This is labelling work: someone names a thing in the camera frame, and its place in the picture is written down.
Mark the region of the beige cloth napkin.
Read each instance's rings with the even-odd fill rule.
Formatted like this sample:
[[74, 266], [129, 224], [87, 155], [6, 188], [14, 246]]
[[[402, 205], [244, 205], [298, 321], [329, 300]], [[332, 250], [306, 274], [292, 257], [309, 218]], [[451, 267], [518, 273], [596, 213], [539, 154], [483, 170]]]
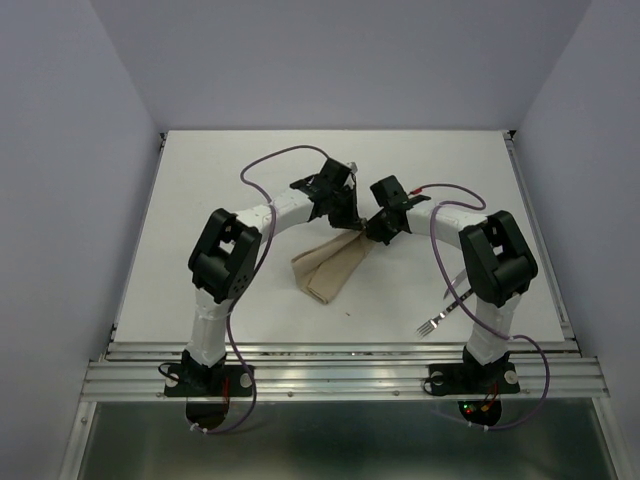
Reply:
[[297, 287], [320, 304], [331, 303], [376, 243], [363, 231], [345, 231], [291, 260]]

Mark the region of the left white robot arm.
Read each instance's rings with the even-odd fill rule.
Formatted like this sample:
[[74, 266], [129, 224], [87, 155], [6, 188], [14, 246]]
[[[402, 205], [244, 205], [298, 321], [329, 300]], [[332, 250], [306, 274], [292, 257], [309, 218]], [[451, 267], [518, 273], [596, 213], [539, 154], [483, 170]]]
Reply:
[[321, 170], [294, 181], [281, 194], [258, 191], [266, 202], [239, 212], [219, 208], [206, 222], [188, 260], [196, 306], [181, 364], [199, 393], [215, 392], [218, 366], [226, 357], [226, 325], [237, 300], [251, 284], [274, 237], [290, 228], [327, 218], [331, 227], [361, 231], [354, 163], [327, 159]]

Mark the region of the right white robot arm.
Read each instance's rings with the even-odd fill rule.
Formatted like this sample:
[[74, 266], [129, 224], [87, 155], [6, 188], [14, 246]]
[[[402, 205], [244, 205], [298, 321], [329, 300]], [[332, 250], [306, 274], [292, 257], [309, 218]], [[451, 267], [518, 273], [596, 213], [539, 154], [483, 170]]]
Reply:
[[[394, 176], [371, 186], [380, 211], [366, 227], [367, 237], [389, 244], [401, 232], [430, 239], [447, 291], [474, 322], [465, 351], [472, 359], [460, 366], [463, 384], [482, 390], [496, 378], [493, 363], [507, 353], [513, 316], [521, 297], [538, 275], [538, 265], [514, 216], [505, 210], [486, 215], [486, 203], [470, 205], [409, 194]], [[470, 310], [455, 292], [440, 257], [438, 244], [460, 250], [466, 279], [476, 296]]]

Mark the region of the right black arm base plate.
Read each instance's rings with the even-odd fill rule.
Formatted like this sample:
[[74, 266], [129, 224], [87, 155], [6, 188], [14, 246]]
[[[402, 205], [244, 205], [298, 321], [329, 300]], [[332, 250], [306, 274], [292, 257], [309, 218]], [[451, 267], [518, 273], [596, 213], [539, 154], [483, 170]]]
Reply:
[[517, 394], [521, 391], [515, 366], [507, 362], [497, 367], [471, 366], [463, 363], [439, 363], [427, 366], [423, 390], [437, 397], [459, 395], [471, 397], [493, 392]]

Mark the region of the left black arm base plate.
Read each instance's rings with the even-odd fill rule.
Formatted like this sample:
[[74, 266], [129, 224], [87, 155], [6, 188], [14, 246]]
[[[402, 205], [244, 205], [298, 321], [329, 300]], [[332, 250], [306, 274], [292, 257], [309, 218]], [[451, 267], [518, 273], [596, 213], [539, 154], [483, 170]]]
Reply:
[[253, 383], [241, 365], [222, 365], [204, 373], [187, 370], [176, 362], [164, 362], [158, 372], [165, 380], [164, 395], [169, 398], [230, 397], [253, 395]]

